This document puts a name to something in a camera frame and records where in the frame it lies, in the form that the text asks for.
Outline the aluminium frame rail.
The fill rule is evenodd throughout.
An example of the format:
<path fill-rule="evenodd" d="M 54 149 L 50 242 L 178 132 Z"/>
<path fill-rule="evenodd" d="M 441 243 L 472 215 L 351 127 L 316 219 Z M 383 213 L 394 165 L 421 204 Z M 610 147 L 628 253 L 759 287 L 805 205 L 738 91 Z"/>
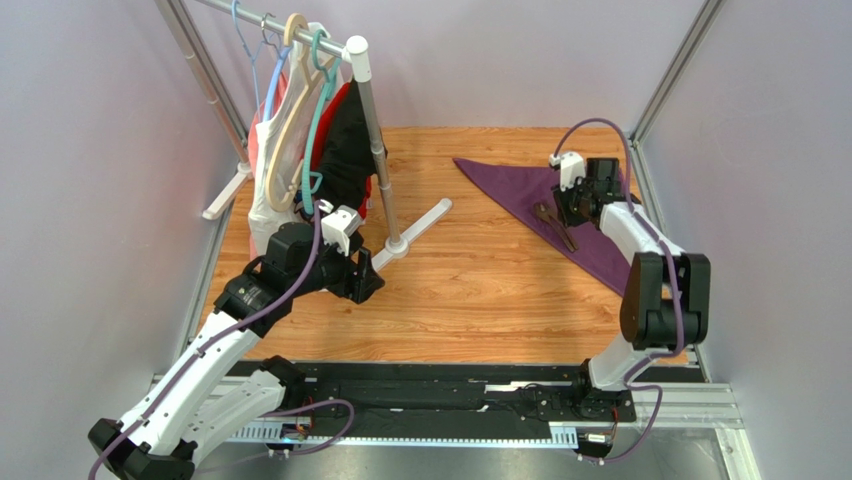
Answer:
<path fill-rule="evenodd" d="M 744 423 L 730 387 L 710 383 L 638 383 L 616 399 L 570 404 L 574 385 L 559 381 L 490 381 L 482 378 L 410 378 L 397 380 L 331 377 L 306 380 L 315 400 L 346 399 L 357 410 L 395 412 L 507 411 L 515 422 L 602 427 L 615 422 L 639 425 L 652 419 L 660 428 L 742 429 Z M 659 396 L 656 389 L 661 388 Z"/>

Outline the purple cloth napkin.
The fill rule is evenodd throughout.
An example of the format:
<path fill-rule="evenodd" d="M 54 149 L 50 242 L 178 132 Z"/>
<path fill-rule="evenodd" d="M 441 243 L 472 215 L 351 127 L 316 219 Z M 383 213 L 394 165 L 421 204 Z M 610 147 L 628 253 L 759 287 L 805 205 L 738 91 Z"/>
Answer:
<path fill-rule="evenodd" d="M 572 227 L 569 232 L 578 249 L 571 252 L 554 228 L 534 214 L 535 203 L 554 204 L 551 188 L 559 181 L 557 172 L 547 167 L 489 165 L 463 158 L 453 162 L 473 185 L 564 257 L 616 294 L 624 294 L 630 262 L 611 239 L 591 223 Z"/>

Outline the pink garment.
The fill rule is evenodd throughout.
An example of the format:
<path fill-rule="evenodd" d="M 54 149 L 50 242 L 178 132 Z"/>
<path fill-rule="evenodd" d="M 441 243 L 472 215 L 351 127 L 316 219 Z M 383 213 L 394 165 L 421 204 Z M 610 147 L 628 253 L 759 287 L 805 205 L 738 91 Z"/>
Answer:
<path fill-rule="evenodd" d="M 267 92 L 272 92 L 272 94 L 273 94 L 273 100 L 272 100 L 272 110 L 273 111 L 276 111 L 280 107 L 281 102 L 282 102 L 282 97 L 286 93 L 287 85 L 288 85 L 288 79 L 287 79 L 287 76 L 284 73 L 280 73 L 278 75 L 278 77 L 276 78 L 276 80 L 277 80 L 276 86 L 267 90 Z M 264 114 L 264 110 L 265 110 L 265 107 L 266 107 L 266 103 L 267 103 L 267 101 L 265 99 L 261 100 L 260 106 L 258 107 L 258 109 L 257 109 L 257 111 L 256 111 L 256 113 L 255 113 L 255 115 L 252 119 L 252 123 L 250 125 L 250 128 L 249 128 L 247 153 L 248 153 L 248 159 L 249 159 L 249 164 L 250 164 L 252 176 L 255 176 L 255 174 L 257 172 L 257 162 L 258 162 L 258 156 L 259 156 L 259 138 L 258 138 L 258 133 L 257 133 L 257 126 L 263 121 L 263 114 Z M 252 260 L 252 259 L 254 259 L 258 256 L 252 233 L 249 233 L 248 245 L 249 245 L 249 259 Z"/>

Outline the blue plastic hanger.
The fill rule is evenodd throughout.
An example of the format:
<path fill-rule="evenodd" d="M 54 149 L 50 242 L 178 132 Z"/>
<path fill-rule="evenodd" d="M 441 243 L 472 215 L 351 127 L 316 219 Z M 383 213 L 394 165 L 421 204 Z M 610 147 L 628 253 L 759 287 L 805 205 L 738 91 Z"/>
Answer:
<path fill-rule="evenodd" d="M 278 91 L 278 85 L 280 83 L 281 75 L 283 72 L 283 67 L 285 66 L 289 53 L 291 51 L 290 46 L 285 46 L 280 49 L 276 56 L 276 63 L 272 70 L 272 75 L 269 81 L 269 85 L 266 92 L 266 97 L 263 104 L 263 111 L 261 115 L 261 121 L 266 122 L 269 121 L 275 110 L 275 95 Z"/>

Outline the teal plastic hanger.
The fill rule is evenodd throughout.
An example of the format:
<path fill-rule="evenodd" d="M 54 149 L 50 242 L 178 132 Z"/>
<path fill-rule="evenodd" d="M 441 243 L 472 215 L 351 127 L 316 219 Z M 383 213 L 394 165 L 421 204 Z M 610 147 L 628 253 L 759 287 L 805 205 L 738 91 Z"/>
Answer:
<path fill-rule="evenodd" d="M 300 192 L 303 204 L 303 212 L 307 218 L 312 218 L 314 216 L 313 194 L 317 191 L 319 185 L 322 183 L 322 175 L 319 173 L 315 173 L 312 170 L 312 158 L 316 135 L 319 129 L 319 122 L 321 120 L 325 105 L 327 102 L 331 101 L 334 96 L 333 90 L 336 86 L 337 73 L 340 64 L 339 59 L 333 60 L 330 65 L 322 63 L 319 59 L 320 40 L 328 37 L 328 32 L 324 28 L 320 28 L 312 34 L 311 41 L 311 60 L 315 69 L 323 76 L 323 85 L 321 88 L 319 100 L 317 101 L 317 104 L 315 106 L 315 110 L 312 115 L 311 123 L 308 129 L 307 143 L 303 155 L 303 167 L 301 171 Z"/>

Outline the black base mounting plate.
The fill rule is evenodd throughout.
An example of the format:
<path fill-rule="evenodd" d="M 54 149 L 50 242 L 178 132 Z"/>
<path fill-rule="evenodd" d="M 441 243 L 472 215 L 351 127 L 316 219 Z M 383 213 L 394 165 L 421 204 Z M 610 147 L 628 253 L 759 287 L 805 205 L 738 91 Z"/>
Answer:
<path fill-rule="evenodd" d="M 627 392 L 595 393 L 577 365 L 301 362 L 284 405 L 343 399 L 346 439 L 543 440 L 552 422 L 631 424 Z"/>

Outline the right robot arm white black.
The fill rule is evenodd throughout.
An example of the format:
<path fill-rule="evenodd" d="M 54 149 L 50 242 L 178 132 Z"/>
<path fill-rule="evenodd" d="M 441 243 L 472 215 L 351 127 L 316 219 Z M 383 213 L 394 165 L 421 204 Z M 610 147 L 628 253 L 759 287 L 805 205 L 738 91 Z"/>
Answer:
<path fill-rule="evenodd" d="M 699 345 L 709 330 L 711 262 L 669 240 L 630 193 L 615 158 L 584 159 L 553 154 L 559 174 L 553 198 L 566 227 L 593 225 L 629 262 L 622 296 L 620 332 L 601 353 L 586 360 L 576 401 L 591 409 L 618 402 L 630 383 L 654 361 Z"/>

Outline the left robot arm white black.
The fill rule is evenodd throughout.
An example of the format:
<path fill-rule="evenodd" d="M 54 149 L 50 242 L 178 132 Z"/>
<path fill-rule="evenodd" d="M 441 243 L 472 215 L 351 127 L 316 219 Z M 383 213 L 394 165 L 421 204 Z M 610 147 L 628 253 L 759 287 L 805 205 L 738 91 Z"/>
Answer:
<path fill-rule="evenodd" d="M 285 223 L 226 283 L 202 330 L 162 379 L 120 418 L 98 420 L 88 439 L 118 479 L 190 479 L 219 445 L 258 417 L 310 415 L 336 400 L 309 402 L 304 372 L 272 356 L 229 393 L 210 400 L 224 376 L 296 298 L 327 291 L 361 304 L 385 285 L 375 271 L 357 221 L 332 215 L 314 223 Z"/>

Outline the white grey clothes rack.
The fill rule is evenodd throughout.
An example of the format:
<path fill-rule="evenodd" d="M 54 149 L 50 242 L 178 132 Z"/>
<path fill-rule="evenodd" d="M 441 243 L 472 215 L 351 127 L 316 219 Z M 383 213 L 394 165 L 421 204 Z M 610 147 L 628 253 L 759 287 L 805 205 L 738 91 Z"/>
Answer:
<path fill-rule="evenodd" d="M 378 188 L 388 230 L 385 246 L 372 257 L 372 266 L 375 270 L 380 271 L 392 261 L 404 258 L 409 253 L 411 244 L 443 218 L 451 210 L 453 202 L 448 198 L 441 199 L 408 229 L 404 231 L 400 229 L 387 167 L 387 153 L 371 85 L 372 71 L 368 54 L 368 41 L 360 35 L 355 35 L 341 44 L 323 37 L 311 31 L 308 28 L 307 20 L 299 13 L 292 14 L 287 22 L 282 24 L 273 21 L 269 14 L 260 15 L 244 9 L 236 1 L 200 0 L 199 3 L 229 14 L 239 22 L 244 21 L 259 27 L 262 31 L 270 31 L 281 36 L 281 44 L 284 46 L 291 47 L 295 43 L 305 46 L 305 50 L 297 58 L 297 64 L 303 70 L 305 88 L 299 94 L 297 103 L 294 105 L 296 111 L 302 108 L 303 103 L 309 99 L 313 90 L 319 85 L 320 79 L 324 76 L 323 73 L 312 75 L 308 72 L 307 59 L 309 57 L 313 58 L 318 52 L 323 52 L 351 66 L 353 79 L 357 83 L 362 99 L 370 148 L 377 170 Z M 191 50 L 191 54 L 186 57 L 186 60 L 194 69 L 196 79 L 206 94 L 208 103 L 214 108 L 238 154 L 237 170 L 233 178 L 223 187 L 212 203 L 202 211 L 204 219 L 217 220 L 231 206 L 246 182 L 253 178 L 247 156 L 248 130 L 238 118 L 236 107 L 222 83 L 214 62 L 209 58 L 203 40 L 200 37 L 196 37 L 194 40 L 189 38 L 194 31 L 190 23 L 190 20 L 178 22 L 179 26 L 186 31 L 186 42 Z"/>

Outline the white tank top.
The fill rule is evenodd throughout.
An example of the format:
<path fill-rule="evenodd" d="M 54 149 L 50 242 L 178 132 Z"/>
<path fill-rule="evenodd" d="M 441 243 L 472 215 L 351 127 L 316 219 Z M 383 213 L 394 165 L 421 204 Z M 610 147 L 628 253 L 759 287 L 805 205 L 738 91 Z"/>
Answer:
<path fill-rule="evenodd" d="M 315 87 L 305 100 L 301 99 L 303 90 L 301 79 L 281 78 L 270 116 L 264 116 L 266 103 L 262 102 L 250 127 L 248 154 L 254 187 L 247 221 L 251 259 L 266 253 L 271 235 L 282 224 L 297 219 L 295 194 L 321 88 Z"/>

